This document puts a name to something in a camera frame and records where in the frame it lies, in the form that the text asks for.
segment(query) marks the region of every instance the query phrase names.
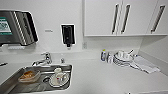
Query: white countertop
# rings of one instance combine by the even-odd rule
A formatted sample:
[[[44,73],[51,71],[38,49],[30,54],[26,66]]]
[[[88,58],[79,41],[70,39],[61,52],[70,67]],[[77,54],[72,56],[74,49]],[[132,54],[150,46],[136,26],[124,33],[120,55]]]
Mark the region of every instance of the white countertop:
[[[65,64],[72,65],[68,89],[32,94],[127,94],[128,92],[138,94],[168,91],[168,77],[161,72],[147,74],[100,60],[74,60],[66,61]],[[28,65],[31,63],[13,63],[0,67],[0,84],[19,68]]]

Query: bottle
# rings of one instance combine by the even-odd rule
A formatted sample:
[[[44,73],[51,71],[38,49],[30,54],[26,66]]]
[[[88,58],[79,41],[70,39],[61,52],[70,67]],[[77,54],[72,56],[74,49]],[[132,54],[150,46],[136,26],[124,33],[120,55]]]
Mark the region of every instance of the bottle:
[[[105,49],[103,49],[103,51],[101,52],[101,60],[105,61],[105,59],[106,59],[106,52]]]

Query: stainless steel sink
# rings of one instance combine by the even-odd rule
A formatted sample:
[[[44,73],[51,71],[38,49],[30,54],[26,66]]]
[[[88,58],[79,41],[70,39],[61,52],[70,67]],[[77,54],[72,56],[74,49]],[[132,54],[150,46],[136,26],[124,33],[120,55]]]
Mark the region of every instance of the stainless steel sink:
[[[49,79],[56,68],[61,68],[63,72],[69,73],[69,80],[66,84],[60,87],[52,87],[49,84]],[[26,71],[41,72],[40,78],[33,83],[21,83],[18,78],[23,75]],[[52,90],[64,90],[70,86],[72,65],[52,65],[52,66],[35,66],[35,67],[24,67],[14,73],[9,79],[0,85],[0,94],[13,94],[13,93],[30,93],[30,92],[42,92]]]

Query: stack of plates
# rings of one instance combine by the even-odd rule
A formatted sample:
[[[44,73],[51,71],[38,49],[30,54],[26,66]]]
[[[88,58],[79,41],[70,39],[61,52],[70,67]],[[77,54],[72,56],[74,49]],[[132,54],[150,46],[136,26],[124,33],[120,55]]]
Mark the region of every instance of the stack of plates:
[[[119,66],[129,66],[132,60],[133,60],[132,56],[130,56],[129,59],[124,59],[118,57],[118,54],[115,54],[113,57],[113,62]]]

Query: faucet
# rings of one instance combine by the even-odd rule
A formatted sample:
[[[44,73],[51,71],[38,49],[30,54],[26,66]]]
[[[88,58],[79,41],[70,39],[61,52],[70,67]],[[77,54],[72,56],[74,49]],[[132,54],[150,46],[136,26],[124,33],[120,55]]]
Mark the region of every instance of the faucet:
[[[43,64],[46,64],[46,63],[47,63],[47,64],[51,64],[51,63],[52,63],[51,55],[50,55],[49,52],[43,53],[43,54],[41,54],[41,55],[44,55],[44,56],[45,56],[45,59],[44,59],[44,60],[40,60],[40,61],[35,61],[35,62],[33,62],[32,66],[37,66],[37,65],[39,65],[39,64],[41,64],[41,63],[43,63]]]

